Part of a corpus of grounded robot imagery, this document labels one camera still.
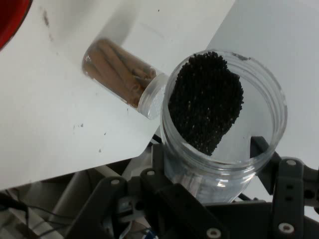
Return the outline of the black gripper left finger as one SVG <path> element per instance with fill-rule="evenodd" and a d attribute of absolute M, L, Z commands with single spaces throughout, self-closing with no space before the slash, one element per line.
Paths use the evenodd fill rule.
<path fill-rule="evenodd" d="M 210 229 L 225 239 L 227 229 L 183 186 L 164 175 L 162 144 L 152 146 L 152 166 L 129 181 L 101 180 L 75 221 L 67 239 L 122 239 L 133 221 L 144 217 L 160 239 L 207 239 Z"/>

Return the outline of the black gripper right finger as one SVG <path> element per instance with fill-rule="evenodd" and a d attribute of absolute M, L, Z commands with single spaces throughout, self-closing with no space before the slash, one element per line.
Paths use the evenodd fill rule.
<path fill-rule="evenodd" d="M 315 200 L 319 172 L 300 160 L 282 158 L 274 152 L 257 177 L 272 203 L 267 213 L 257 209 L 251 231 L 256 239 L 317 239 L 318 222 L 305 216 L 305 206 L 319 207 Z"/>

